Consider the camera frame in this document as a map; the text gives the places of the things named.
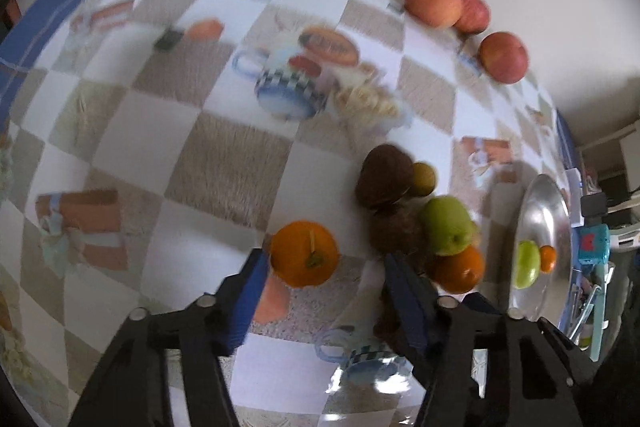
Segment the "brown hairy fruit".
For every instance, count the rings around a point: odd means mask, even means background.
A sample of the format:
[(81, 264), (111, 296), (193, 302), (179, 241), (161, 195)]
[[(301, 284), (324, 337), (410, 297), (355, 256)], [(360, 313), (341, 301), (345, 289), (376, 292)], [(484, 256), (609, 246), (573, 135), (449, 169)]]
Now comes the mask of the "brown hairy fruit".
[(393, 205), (376, 210), (369, 217), (370, 246), (380, 255), (398, 254), (418, 271), (427, 257), (427, 234), (416, 212)]

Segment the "green pear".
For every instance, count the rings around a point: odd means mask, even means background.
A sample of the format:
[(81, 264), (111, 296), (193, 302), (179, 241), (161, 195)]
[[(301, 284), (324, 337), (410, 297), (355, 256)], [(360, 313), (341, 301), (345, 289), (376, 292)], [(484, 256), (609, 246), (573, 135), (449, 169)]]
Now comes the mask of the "green pear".
[(439, 256), (455, 256), (468, 248), (476, 226), (459, 199), (444, 195), (431, 198), (419, 211), (428, 248)]

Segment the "orange beside pear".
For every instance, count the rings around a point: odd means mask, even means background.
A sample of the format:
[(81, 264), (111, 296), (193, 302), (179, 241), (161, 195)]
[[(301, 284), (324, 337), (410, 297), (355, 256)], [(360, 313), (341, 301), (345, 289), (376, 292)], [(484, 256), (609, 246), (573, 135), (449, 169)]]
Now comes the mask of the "orange beside pear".
[(466, 247), (454, 256), (435, 256), (428, 276), (444, 291), (461, 295), (472, 291), (485, 274), (485, 260), (478, 248)]

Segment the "orange with stem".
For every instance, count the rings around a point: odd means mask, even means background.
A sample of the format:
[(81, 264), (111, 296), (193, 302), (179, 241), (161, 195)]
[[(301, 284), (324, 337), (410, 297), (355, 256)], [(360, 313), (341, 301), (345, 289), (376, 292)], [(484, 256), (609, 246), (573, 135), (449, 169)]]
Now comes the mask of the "orange with stem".
[(293, 288), (326, 283), (341, 258), (333, 235), (312, 221), (294, 221), (274, 233), (269, 254), (273, 272)]

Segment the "green apple in bowl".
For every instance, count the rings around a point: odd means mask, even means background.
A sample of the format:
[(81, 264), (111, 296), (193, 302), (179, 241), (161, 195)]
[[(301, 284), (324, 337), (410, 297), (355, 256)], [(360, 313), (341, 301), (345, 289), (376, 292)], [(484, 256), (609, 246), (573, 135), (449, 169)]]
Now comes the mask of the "green apple in bowl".
[(513, 285), (518, 289), (526, 289), (536, 282), (540, 273), (540, 252), (533, 241), (521, 241), (516, 252)]

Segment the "silver metal bowl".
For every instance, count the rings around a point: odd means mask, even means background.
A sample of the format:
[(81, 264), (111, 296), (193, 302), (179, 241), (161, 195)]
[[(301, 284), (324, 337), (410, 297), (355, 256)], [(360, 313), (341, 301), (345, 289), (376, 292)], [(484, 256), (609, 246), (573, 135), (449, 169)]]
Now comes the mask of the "silver metal bowl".
[(570, 295), (570, 219), (551, 176), (533, 179), (515, 228), (508, 308), (526, 319), (559, 324)]

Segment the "dark brown avocado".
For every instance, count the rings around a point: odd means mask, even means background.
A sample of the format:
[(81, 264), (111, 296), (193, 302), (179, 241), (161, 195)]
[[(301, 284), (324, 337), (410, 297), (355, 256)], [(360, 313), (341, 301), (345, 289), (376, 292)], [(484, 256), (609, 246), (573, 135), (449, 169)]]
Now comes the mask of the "dark brown avocado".
[(393, 144), (370, 150), (362, 163), (355, 188), (360, 206), (368, 209), (393, 204), (411, 185), (412, 158)]

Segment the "teal toy box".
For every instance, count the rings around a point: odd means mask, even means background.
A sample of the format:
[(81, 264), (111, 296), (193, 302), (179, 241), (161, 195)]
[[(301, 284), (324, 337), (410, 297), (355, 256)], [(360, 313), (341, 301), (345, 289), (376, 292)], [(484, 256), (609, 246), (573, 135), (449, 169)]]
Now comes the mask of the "teal toy box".
[(610, 231), (608, 226), (590, 225), (578, 229), (578, 261), (581, 265), (605, 265), (610, 257)]

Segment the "red apple near edge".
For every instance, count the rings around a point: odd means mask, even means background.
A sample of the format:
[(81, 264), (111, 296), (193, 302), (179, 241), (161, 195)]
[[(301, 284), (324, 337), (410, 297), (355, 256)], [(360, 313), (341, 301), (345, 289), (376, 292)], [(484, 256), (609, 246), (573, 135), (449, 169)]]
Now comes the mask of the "red apple near edge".
[(522, 80), (529, 66), (524, 43), (507, 31), (497, 31), (485, 37), (477, 55), (488, 76), (504, 84)]

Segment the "dark red apple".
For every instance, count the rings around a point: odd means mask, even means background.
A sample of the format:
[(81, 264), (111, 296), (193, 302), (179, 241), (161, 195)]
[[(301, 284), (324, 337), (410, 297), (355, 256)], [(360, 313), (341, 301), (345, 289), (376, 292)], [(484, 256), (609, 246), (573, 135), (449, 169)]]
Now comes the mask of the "dark red apple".
[(462, 0), (462, 13), (454, 28), (465, 35), (478, 35), (490, 23), (490, 9), (484, 0)]

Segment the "small orange in bowl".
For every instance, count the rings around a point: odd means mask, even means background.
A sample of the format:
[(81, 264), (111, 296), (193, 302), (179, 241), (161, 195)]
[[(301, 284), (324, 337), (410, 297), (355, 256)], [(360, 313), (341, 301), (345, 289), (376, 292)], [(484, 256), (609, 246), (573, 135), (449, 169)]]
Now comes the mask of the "small orange in bowl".
[(554, 247), (551, 245), (544, 245), (539, 248), (539, 258), (540, 272), (548, 274), (554, 270), (558, 255), (556, 254)]

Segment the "pale red apple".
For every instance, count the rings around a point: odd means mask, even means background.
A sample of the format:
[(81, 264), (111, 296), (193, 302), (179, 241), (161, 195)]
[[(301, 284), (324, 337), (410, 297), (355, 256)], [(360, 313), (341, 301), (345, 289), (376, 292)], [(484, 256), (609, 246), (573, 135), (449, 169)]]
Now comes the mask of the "pale red apple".
[(463, 0), (404, 0), (406, 11), (427, 26), (449, 28), (459, 20)]

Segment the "checkered printed tablecloth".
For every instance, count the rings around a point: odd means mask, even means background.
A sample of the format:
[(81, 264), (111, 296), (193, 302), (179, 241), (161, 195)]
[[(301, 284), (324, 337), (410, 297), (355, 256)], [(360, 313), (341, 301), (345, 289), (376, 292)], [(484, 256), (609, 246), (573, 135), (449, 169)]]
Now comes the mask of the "checkered printed tablecloth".
[(473, 50), (401, 0), (39, 0), (1, 48), (1, 363), (35, 422), (67, 423), (131, 310), (186, 307), (304, 220), (340, 261), (222, 363), (241, 423), (410, 424), (416, 381), (358, 386), (314, 352), (372, 306), (363, 159), (390, 142), (434, 167), (485, 295), (530, 180), (567, 184), (550, 95)]

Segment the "small olive round fruit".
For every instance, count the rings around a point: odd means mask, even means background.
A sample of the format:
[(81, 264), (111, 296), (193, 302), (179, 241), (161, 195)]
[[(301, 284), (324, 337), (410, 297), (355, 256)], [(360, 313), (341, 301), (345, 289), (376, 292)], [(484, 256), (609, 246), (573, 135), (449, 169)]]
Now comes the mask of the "small olive round fruit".
[(417, 161), (412, 164), (410, 193), (414, 197), (431, 195), (437, 185), (437, 173), (426, 162)]

